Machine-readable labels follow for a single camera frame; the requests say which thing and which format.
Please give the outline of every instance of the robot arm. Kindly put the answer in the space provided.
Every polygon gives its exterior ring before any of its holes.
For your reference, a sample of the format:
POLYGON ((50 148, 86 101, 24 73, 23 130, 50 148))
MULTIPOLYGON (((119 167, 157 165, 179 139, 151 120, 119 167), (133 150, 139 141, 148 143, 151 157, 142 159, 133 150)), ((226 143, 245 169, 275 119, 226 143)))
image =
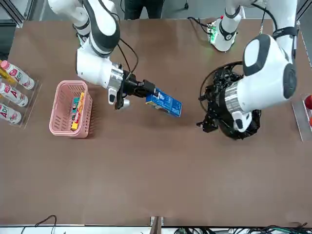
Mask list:
POLYGON ((296 89, 294 45, 297 0, 283 4, 269 1, 267 9, 276 20, 273 36, 261 34, 246 46, 244 78, 225 90, 225 104, 234 119, 234 128, 246 131, 253 110, 287 101, 296 89))
POLYGON ((87 12, 79 0, 48 0, 51 10, 67 17, 78 32, 80 44, 83 45, 90 34, 90 21, 87 12))
POLYGON ((123 94, 143 98, 156 92, 155 85, 128 74, 118 63, 112 63, 110 54, 120 39, 119 24, 113 17, 115 5, 110 0, 49 0, 51 9, 66 15, 79 34, 81 47, 76 53, 76 73, 92 84, 108 89, 108 102, 115 109, 130 105, 123 94))
MULTIPOLYGON (((214 46, 218 50, 228 50, 234 41, 237 20, 240 20, 240 4, 255 2, 260 4, 260 1, 254 0, 228 0, 224 18, 216 22, 214 46), (229 17, 228 11, 233 13, 235 9, 233 18, 229 17)), ((226 116, 222 121, 240 133, 248 130, 254 110, 262 110, 287 101, 295 92, 296 71, 293 63, 297 34, 296 7, 297 0, 285 0, 283 4, 275 0, 267 1, 266 8, 276 20, 273 35, 261 34, 248 43, 243 55, 242 79, 233 82, 218 94, 212 95, 211 88, 206 91, 206 99, 211 100, 214 96, 218 112, 226 116)), ((210 113, 207 115, 209 116, 205 119, 215 118, 211 117, 210 113)))

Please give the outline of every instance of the pink-labeled bottle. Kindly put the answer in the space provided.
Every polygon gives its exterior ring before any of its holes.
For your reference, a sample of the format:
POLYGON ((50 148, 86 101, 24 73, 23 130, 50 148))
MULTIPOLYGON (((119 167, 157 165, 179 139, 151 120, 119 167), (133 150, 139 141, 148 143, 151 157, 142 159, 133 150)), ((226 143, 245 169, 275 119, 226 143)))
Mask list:
POLYGON ((3 103, 0 103, 0 118, 9 121, 12 124, 18 124, 21 120, 21 114, 20 112, 7 107, 3 103))
POLYGON ((24 73, 17 66, 4 60, 1 62, 1 68, 4 69, 11 77, 13 77, 19 84, 24 86, 25 89, 32 89, 35 82, 26 73, 24 73))
POLYGON ((20 107, 24 107, 28 103, 28 97, 9 84, 0 82, 0 94, 20 107))

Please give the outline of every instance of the plastic basket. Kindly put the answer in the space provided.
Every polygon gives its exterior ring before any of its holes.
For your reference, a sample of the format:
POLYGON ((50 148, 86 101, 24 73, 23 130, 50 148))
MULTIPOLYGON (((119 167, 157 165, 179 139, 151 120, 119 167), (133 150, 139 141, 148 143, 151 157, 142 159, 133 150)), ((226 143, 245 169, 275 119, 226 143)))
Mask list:
POLYGON ((90 116, 92 109, 92 98, 88 92, 85 82, 79 80, 64 80, 58 84, 53 109, 50 118, 49 128, 53 135, 85 138, 89 133, 90 116), (80 97, 81 92, 85 93, 81 119, 76 131, 71 131, 72 126, 72 104, 73 99, 80 97))

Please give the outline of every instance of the black pants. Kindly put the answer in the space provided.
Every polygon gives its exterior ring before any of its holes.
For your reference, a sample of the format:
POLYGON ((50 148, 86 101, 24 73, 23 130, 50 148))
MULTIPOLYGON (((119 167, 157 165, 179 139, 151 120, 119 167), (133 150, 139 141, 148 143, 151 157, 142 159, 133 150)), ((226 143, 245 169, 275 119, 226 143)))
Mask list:
POLYGON ((146 7, 148 18, 160 19, 164 0, 125 0, 125 20, 140 18, 143 7, 146 7))

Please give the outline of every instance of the blue box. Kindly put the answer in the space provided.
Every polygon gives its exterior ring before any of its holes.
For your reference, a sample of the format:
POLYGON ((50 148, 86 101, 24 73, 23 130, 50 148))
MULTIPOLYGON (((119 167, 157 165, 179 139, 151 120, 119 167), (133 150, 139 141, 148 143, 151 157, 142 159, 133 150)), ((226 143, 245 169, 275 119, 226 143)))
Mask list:
POLYGON ((181 116, 182 102, 175 100, 160 89, 156 89, 156 95, 148 95, 145 103, 173 116, 181 116))

